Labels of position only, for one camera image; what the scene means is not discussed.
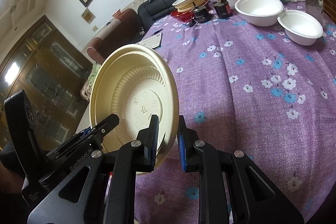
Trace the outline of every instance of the silver screw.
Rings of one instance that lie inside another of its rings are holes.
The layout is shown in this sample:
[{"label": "silver screw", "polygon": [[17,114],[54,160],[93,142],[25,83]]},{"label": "silver screw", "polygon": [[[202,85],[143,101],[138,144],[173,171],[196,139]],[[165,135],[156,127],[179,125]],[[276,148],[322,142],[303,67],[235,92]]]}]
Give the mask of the silver screw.
[{"label": "silver screw", "polygon": [[102,155],[102,152],[101,152],[100,150],[94,150],[94,151],[91,153],[91,157],[92,157],[92,158],[99,158],[101,155]]},{"label": "silver screw", "polygon": [[131,146],[133,147],[137,147],[137,146],[140,146],[141,145],[141,141],[139,140],[134,140],[131,142]]},{"label": "silver screw", "polygon": [[203,141],[201,141],[201,140],[197,140],[197,141],[195,141],[195,145],[196,145],[197,147],[203,147],[203,146],[205,146],[205,142],[203,142]]},{"label": "silver screw", "polygon": [[236,151],[234,152],[234,154],[235,154],[235,156],[236,156],[237,158],[242,158],[242,157],[244,157],[244,152],[243,152],[243,151],[240,151],[240,150],[236,150]]}]

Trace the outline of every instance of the door glass panel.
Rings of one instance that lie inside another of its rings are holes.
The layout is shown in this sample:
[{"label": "door glass panel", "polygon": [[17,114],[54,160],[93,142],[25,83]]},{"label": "door glass panel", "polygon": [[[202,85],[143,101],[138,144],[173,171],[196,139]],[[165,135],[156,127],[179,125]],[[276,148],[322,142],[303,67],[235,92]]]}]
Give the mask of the door glass panel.
[{"label": "door glass panel", "polygon": [[31,105],[35,119],[35,135],[52,138],[57,143],[62,143],[66,140],[69,129],[54,121],[50,115],[40,111],[36,106]]},{"label": "door glass panel", "polygon": [[81,79],[88,77],[88,71],[83,68],[65,49],[63,49],[57,42],[51,44],[51,52],[57,57],[67,68],[75,73]]},{"label": "door glass panel", "polygon": [[27,60],[33,50],[27,43],[24,43],[14,54],[11,62],[7,65],[2,77],[0,78],[0,104],[3,106],[8,97],[8,86],[14,82],[19,74],[20,68]]},{"label": "door glass panel", "polygon": [[25,80],[41,92],[42,96],[46,96],[67,114],[75,117],[80,107],[80,102],[73,94],[54,80],[38,63],[30,70]]},{"label": "door glass panel", "polygon": [[38,45],[50,32],[52,31],[51,27],[47,22],[44,22],[31,36],[32,40]]}]

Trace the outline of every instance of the brown leather couch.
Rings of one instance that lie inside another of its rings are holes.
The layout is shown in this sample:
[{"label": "brown leather couch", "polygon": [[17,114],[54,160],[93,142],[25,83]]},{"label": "brown leather couch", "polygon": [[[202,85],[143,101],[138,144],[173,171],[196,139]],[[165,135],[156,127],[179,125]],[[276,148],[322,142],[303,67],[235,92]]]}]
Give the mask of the brown leather couch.
[{"label": "brown leather couch", "polygon": [[116,49],[142,39],[137,13],[126,9],[105,25],[89,42],[87,53],[97,63],[103,64]]}]

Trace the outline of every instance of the white flower print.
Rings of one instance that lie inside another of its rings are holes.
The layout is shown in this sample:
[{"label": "white flower print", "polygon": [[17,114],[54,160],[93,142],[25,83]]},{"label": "white flower print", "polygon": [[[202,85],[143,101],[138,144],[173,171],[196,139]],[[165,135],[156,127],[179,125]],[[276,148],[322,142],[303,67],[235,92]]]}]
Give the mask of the white flower print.
[{"label": "white flower print", "polygon": [[287,70],[288,70],[288,75],[295,75],[298,72],[297,66],[295,66],[292,63],[289,63]]},{"label": "white flower print", "polygon": [[324,99],[328,99],[328,93],[321,91],[321,95]]},{"label": "white flower print", "polygon": [[270,60],[270,59],[268,59],[268,58],[266,58],[266,59],[264,59],[264,60],[262,61],[262,64],[265,65],[265,66],[269,66],[269,65],[271,65],[271,63],[272,63],[272,60]]},{"label": "white flower print", "polygon": [[273,83],[272,83],[270,80],[266,80],[266,79],[261,80],[261,84],[262,84],[265,88],[268,88],[268,89],[270,89],[271,86],[273,85]]},{"label": "white flower print", "polygon": [[216,49],[216,46],[215,45],[212,45],[212,46],[210,46],[209,48],[207,48],[207,51],[208,52],[212,52],[213,50],[215,50]]},{"label": "white flower print", "polygon": [[294,110],[294,109],[290,109],[290,110],[288,110],[288,111],[286,112],[286,114],[287,114],[287,117],[288,117],[289,119],[294,120],[294,119],[297,119],[297,117],[298,117],[298,115],[299,115],[299,112],[297,112],[297,111]]},{"label": "white flower print", "polygon": [[277,25],[277,26],[274,26],[273,29],[276,31],[281,31],[283,28]]},{"label": "white flower print", "polygon": [[280,75],[273,75],[271,77],[271,81],[273,81],[274,83],[279,83],[281,81]]},{"label": "white flower print", "polygon": [[154,201],[159,204],[159,205],[162,205],[165,201],[166,201],[166,198],[161,195],[161,194],[157,194],[154,198]]},{"label": "white flower print", "polygon": [[235,83],[237,80],[238,80],[237,75],[232,75],[231,77],[229,77],[229,82],[230,83]]},{"label": "white flower print", "polygon": [[306,100],[306,96],[305,96],[304,94],[301,94],[301,95],[299,96],[299,99],[297,99],[297,102],[298,102],[300,105],[302,105],[302,104],[305,102],[305,100]]},{"label": "white flower print", "polygon": [[282,82],[282,85],[285,87],[286,90],[292,90],[296,87],[296,80],[292,78],[288,78]]},{"label": "white flower print", "polygon": [[247,93],[253,92],[253,87],[251,87],[250,85],[245,85],[243,87],[243,90],[245,90]]},{"label": "white flower print", "polygon": [[224,46],[225,47],[231,47],[232,44],[233,44],[233,41],[226,41],[225,44],[224,44]]},{"label": "white flower print", "polygon": [[292,177],[288,182],[288,190],[291,190],[292,192],[294,192],[295,190],[300,188],[300,185],[302,184],[302,181],[299,180],[298,177]]}]

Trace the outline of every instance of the purple tablecloth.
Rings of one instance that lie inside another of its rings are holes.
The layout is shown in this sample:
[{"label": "purple tablecloth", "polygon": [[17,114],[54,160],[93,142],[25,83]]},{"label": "purple tablecloth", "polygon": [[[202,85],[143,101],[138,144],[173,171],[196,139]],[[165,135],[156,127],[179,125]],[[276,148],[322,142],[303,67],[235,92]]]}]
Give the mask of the purple tablecloth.
[{"label": "purple tablecloth", "polygon": [[[304,10],[305,3],[286,9]],[[180,114],[219,150],[245,151],[308,221],[336,180],[336,26],[310,47],[279,25],[256,27],[234,12],[189,28],[170,16],[157,52],[175,77]],[[198,223],[198,175],[185,174],[177,144],[153,173],[137,177],[135,218]]]}]

